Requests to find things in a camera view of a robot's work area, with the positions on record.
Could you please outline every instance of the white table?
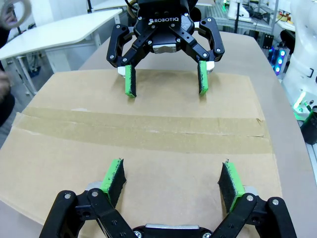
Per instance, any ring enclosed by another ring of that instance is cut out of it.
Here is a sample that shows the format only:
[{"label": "white table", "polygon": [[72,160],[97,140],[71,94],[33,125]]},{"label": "white table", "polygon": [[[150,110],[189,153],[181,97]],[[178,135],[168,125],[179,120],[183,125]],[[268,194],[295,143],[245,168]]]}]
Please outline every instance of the white table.
[{"label": "white table", "polygon": [[[22,71],[24,72],[32,91],[36,93],[37,91],[32,79],[21,58],[22,55],[50,48],[72,45],[84,40],[91,34],[93,34],[96,46],[99,47],[101,42],[96,30],[121,12],[121,9],[96,12],[67,18],[33,28],[2,47],[0,49],[0,60],[12,58],[20,75],[23,75],[21,73],[21,68],[16,62],[16,58],[18,58]],[[68,64],[66,57],[64,57],[64,59],[65,60],[56,62],[52,67],[57,67],[58,64],[63,66]]]},{"label": "white table", "polygon": [[[127,6],[127,3],[125,2],[125,0],[106,0],[96,6],[93,6],[92,12],[107,10],[111,8],[120,9],[126,6]],[[116,24],[120,24],[120,18],[118,15],[114,17],[114,21]]]},{"label": "white table", "polygon": [[124,0],[106,0],[96,6],[93,6],[93,11],[124,6],[127,6],[127,3]]},{"label": "white table", "polygon": [[285,21],[278,21],[276,24],[285,30],[295,31],[294,24],[289,24]]}]

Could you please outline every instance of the table leg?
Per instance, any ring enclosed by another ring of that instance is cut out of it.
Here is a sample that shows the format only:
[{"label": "table leg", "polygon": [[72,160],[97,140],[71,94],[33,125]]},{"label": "table leg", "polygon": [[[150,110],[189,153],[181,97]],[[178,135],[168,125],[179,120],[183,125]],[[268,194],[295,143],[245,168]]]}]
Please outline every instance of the table leg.
[{"label": "table leg", "polygon": [[46,55],[54,73],[71,71],[66,50],[50,49],[46,50]]},{"label": "table leg", "polygon": [[26,89],[26,92],[25,94],[26,95],[31,95],[32,97],[34,96],[34,94],[31,92],[31,90],[26,86],[26,84],[24,83],[24,80],[23,80],[23,72],[22,72],[22,67],[19,65],[18,61],[15,59],[15,58],[11,58],[12,59],[12,62],[18,72],[18,74],[21,76],[21,81],[22,81],[22,84],[23,86],[25,87]]},{"label": "table leg", "polygon": [[96,44],[97,49],[98,49],[101,46],[101,41],[100,41],[100,36],[99,36],[98,30],[94,31],[93,38],[94,38],[95,44]]},{"label": "table leg", "polygon": [[37,94],[38,92],[37,92],[37,90],[35,89],[34,84],[33,84],[33,81],[32,81],[32,79],[31,79],[31,77],[30,77],[30,75],[29,75],[29,72],[28,72],[28,70],[26,69],[26,67],[25,67],[25,65],[24,65],[24,63],[23,63],[22,57],[19,56],[19,57],[17,57],[17,59],[18,59],[19,62],[20,62],[20,65],[21,65],[21,67],[22,67],[22,70],[23,70],[23,72],[24,72],[24,74],[25,74],[26,79],[28,80],[28,82],[29,82],[29,84],[30,84],[30,86],[31,86],[31,89],[33,90],[33,93],[34,93],[34,94]]}]

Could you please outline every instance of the table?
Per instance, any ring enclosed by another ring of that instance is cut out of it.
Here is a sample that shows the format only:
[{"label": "table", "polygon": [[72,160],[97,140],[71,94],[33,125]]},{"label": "table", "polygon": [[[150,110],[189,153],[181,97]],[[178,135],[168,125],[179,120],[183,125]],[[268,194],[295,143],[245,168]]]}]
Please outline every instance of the table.
[{"label": "table", "polygon": [[[99,47],[101,42],[96,30],[121,12],[121,9],[96,12],[33,28],[2,47],[0,50],[0,60],[12,58],[17,66],[19,74],[23,75],[22,72],[24,72],[32,91],[36,93],[32,79],[21,58],[23,54],[50,48],[56,50],[56,47],[78,43],[91,34],[93,34],[96,46]],[[63,69],[67,69],[67,66],[69,65],[66,56],[59,56],[58,61],[54,62],[52,65],[54,72],[57,71],[59,66],[62,66]]]},{"label": "table", "polygon": [[[126,7],[127,3],[124,0],[107,0],[93,7],[92,12],[106,10],[110,8],[120,9]],[[114,16],[116,24],[120,24],[120,18],[118,15]]]},{"label": "table", "polygon": [[124,6],[127,6],[127,3],[124,0],[106,0],[96,6],[93,6],[93,11]]},{"label": "table", "polygon": [[285,30],[295,31],[295,25],[289,24],[286,21],[278,21],[276,24]]},{"label": "table", "polygon": [[[208,43],[203,37],[196,33],[194,37],[208,49]],[[287,97],[269,62],[253,38],[226,32],[221,32],[221,37],[226,52],[222,60],[215,63],[214,70],[250,77],[270,132],[283,198],[297,235],[298,237],[314,237],[316,235],[317,186],[303,137]],[[124,52],[132,42],[133,40],[126,45]],[[108,44],[109,40],[86,61],[80,70],[112,68],[105,59]],[[184,52],[161,55],[150,53],[137,68],[197,70],[197,64]]]}]

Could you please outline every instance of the silver metal plate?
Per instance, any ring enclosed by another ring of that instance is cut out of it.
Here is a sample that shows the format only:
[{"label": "silver metal plate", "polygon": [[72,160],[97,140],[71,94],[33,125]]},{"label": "silver metal plate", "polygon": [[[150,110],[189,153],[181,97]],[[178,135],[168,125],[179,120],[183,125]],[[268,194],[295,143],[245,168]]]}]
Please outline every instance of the silver metal plate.
[{"label": "silver metal plate", "polygon": [[88,184],[85,190],[89,191],[90,189],[93,189],[93,188],[100,188],[102,183],[103,183],[102,181],[91,182],[90,184]]},{"label": "silver metal plate", "polygon": [[207,74],[210,74],[214,69],[214,61],[207,61],[206,66],[207,66]]},{"label": "silver metal plate", "polygon": [[125,78],[125,66],[118,67],[118,74]]},{"label": "silver metal plate", "polygon": [[156,46],[153,46],[153,51],[155,54],[175,53],[176,44],[156,45]]},{"label": "silver metal plate", "polygon": [[163,224],[146,224],[146,228],[157,228],[157,229],[179,229],[179,230],[198,230],[198,225],[180,225],[180,226],[169,226]]}]

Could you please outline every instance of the person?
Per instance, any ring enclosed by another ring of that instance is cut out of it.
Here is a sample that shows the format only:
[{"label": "person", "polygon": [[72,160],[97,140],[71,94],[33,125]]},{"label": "person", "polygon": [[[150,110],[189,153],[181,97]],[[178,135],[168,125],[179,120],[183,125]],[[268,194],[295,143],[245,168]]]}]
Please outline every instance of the person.
[{"label": "person", "polygon": [[[13,12],[8,12],[5,16],[7,23],[15,22],[16,17]],[[0,26],[0,48],[2,48],[8,40],[10,31]],[[3,65],[0,62],[0,148],[6,140],[11,124],[15,118],[14,112],[15,98],[11,94],[10,81],[5,73]]]}]

